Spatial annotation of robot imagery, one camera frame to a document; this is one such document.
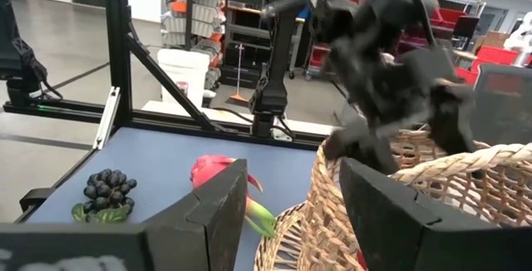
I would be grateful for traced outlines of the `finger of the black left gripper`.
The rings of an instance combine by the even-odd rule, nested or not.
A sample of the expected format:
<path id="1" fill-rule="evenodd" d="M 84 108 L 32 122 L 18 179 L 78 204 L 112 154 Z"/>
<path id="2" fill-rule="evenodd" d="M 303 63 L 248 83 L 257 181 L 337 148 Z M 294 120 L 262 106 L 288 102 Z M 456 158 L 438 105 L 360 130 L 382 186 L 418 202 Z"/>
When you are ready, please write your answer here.
<path id="1" fill-rule="evenodd" d="M 370 131 L 366 123 L 351 123 L 333 131 L 324 143 L 323 154 L 327 160 L 353 158 L 384 175 L 399 170 L 390 141 Z"/>
<path id="2" fill-rule="evenodd" d="M 448 155 L 476 150 L 470 129 L 474 93 L 467 85 L 438 84 L 431 88 L 433 113 L 430 137 Z"/>

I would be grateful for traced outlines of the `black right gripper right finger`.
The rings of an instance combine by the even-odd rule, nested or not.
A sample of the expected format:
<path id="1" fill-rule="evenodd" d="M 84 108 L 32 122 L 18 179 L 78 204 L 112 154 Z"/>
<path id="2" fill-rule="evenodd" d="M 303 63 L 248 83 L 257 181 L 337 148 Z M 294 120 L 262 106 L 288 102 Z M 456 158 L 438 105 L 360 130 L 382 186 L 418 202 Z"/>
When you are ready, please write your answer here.
<path id="1" fill-rule="evenodd" d="M 371 271 L 531 271 L 531 229 L 501 228 L 351 158 L 346 210 Z"/>

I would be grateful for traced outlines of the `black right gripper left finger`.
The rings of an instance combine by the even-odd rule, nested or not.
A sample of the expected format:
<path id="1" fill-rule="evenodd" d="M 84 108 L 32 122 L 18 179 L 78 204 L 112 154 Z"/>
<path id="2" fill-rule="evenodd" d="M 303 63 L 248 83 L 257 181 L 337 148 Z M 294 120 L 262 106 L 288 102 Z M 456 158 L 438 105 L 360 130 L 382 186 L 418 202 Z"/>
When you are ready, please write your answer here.
<path id="1" fill-rule="evenodd" d="M 236 160 L 140 224 L 104 213 L 89 224 L 4 224 L 3 270 L 231 270 L 247 194 Z"/>

